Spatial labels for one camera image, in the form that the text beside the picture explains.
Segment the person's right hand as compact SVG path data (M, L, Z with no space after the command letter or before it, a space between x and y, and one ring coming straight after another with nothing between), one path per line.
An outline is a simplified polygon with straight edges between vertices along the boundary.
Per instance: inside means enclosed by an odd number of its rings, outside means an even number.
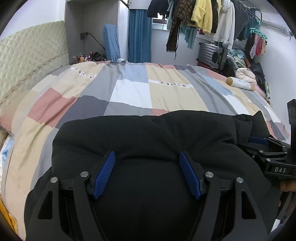
M280 194L283 192L295 192L296 191L296 180L281 181L280 183Z

